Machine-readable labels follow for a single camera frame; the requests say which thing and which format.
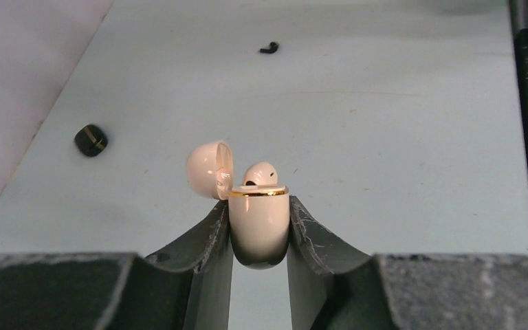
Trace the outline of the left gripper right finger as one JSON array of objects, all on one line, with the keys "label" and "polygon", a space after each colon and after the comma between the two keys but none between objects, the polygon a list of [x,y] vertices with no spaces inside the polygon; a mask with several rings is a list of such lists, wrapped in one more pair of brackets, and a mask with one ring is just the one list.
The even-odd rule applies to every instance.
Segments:
[{"label": "left gripper right finger", "polygon": [[368,255],[289,211],[294,329],[528,329],[528,256]]}]

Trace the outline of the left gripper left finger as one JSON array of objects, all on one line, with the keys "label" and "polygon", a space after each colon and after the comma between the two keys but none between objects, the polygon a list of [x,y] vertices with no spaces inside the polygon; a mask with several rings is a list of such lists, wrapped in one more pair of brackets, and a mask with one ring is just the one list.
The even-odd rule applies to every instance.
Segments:
[{"label": "left gripper left finger", "polygon": [[158,251],[0,254],[0,329],[227,329],[228,205]]}]

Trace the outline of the pink earbud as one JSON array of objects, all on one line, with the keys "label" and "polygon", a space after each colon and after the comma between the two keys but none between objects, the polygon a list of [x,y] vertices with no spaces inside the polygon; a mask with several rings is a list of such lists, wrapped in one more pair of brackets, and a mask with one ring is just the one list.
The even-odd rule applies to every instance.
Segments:
[{"label": "pink earbud", "polygon": [[269,162],[257,162],[251,165],[243,175],[244,186],[274,185],[278,183],[278,173]]}]

